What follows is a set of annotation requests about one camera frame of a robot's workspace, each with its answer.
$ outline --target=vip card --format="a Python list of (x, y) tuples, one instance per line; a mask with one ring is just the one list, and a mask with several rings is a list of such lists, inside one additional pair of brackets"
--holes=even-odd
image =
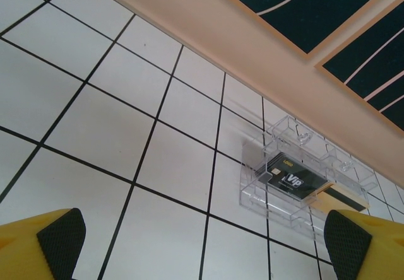
[(264, 168), (256, 171), (256, 176), (260, 182), (276, 187), (299, 200), (328, 182), (284, 153), (276, 155)]

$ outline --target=acrylic card holder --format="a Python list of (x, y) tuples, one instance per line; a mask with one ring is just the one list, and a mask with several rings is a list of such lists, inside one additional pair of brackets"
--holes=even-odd
[(369, 167), (287, 116), (243, 145), (239, 201), (324, 243), (328, 211), (366, 209), (376, 182)]

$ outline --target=gold chip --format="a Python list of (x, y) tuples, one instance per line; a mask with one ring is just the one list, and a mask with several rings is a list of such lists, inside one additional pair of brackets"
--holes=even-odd
[(277, 168), (273, 168), (271, 173), (274, 173), (275, 175), (278, 175), (281, 171), (278, 170)]

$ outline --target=clear plastic holder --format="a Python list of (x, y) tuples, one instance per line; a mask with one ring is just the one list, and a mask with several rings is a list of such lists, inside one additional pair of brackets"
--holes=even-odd
[(289, 116), (244, 144), (240, 205), (315, 241), (324, 243), (326, 215), (310, 206), (314, 202), (321, 202), (318, 199), (320, 190), (298, 199), (259, 181), (261, 176), (272, 176), (267, 170), (267, 163), (281, 152), (295, 161), (301, 161), (306, 169), (327, 182), (342, 186), (367, 203), (367, 192), (377, 186), (373, 170)]

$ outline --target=wall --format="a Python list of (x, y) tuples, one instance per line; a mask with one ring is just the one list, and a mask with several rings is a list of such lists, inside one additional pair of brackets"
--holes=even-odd
[(404, 185), (402, 135), (314, 68), (394, 0), (379, 0), (309, 61), (228, 0), (119, 1)]

